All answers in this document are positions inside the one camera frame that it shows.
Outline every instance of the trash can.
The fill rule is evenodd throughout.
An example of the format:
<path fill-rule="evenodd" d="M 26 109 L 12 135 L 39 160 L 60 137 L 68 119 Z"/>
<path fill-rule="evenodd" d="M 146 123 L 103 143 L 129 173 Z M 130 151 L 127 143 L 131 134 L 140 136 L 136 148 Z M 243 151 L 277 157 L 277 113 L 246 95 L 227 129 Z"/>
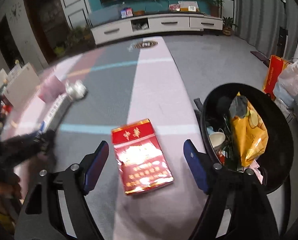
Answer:
<path fill-rule="evenodd" d="M 268 131 L 268 143 L 265 152 L 257 159 L 259 170 L 264 176 L 263 186 L 267 194 L 278 189 L 289 175 L 293 161 L 293 139 L 289 125 L 276 104 L 262 91 L 239 83 L 229 83 L 215 88 L 203 105 L 195 103 L 200 111 L 200 128 L 206 153 L 213 162 L 220 163 L 210 142 L 206 118 L 222 120 L 228 113 L 231 101 L 240 92 L 247 97 L 263 119 Z"/>

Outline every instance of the yellow snack packaging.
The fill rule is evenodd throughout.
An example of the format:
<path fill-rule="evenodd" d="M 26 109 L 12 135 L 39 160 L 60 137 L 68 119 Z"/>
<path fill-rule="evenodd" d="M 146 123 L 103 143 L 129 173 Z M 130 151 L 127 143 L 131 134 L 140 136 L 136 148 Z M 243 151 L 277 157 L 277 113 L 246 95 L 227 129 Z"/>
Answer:
<path fill-rule="evenodd" d="M 267 128 L 252 104 L 240 93 L 232 101 L 229 112 L 234 148 L 240 156 L 241 166 L 248 167 L 265 152 Z"/>

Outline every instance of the white tv cabinet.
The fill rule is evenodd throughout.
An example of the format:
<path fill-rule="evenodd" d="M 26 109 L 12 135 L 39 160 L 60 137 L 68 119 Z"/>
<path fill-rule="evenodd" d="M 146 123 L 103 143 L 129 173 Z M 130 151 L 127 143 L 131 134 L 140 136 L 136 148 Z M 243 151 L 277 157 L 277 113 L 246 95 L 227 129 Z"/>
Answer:
<path fill-rule="evenodd" d="M 148 29 L 135 30 L 134 23 L 145 21 Z M 173 31 L 222 30 L 222 19 L 200 13 L 160 13 L 130 17 L 92 28 L 96 44 L 115 41 L 137 35 Z"/>

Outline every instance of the gray curtain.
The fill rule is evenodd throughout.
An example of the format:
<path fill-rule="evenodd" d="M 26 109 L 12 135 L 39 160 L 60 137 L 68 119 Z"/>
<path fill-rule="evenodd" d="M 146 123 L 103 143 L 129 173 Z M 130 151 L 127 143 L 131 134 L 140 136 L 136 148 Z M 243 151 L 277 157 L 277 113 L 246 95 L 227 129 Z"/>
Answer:
<path fill-rule="evenodd" d="M 237 0 L 237 35 L 267 57 L 277 50 L 279 27 L 284 26 L 283 3 L 280 0 Z M 286 59 L 294 56 L 298 43 L 298 6 L 287 0 L 289 32 Z"/>

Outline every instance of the drawer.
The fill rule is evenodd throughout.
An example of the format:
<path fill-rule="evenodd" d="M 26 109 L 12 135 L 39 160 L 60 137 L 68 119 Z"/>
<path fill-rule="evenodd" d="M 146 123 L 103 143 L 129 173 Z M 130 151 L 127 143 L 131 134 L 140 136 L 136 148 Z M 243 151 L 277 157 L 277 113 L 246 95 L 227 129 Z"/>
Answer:
<path fill-rule="evenodd" d="M 128 37 L 132 35 L 130 20 L 106 24 L 92 29 L 96 44 Z"/>
<path fill-rule="evenodd" d="M 218 19 L 190 17 L 190 28 L 222 30 L 223 22 Z"/>
<path fill-rule="evenodd" d="M 189 30 L 189 17 L 149 18 L 148 23 L 149 29 L 153 32 Z"/>

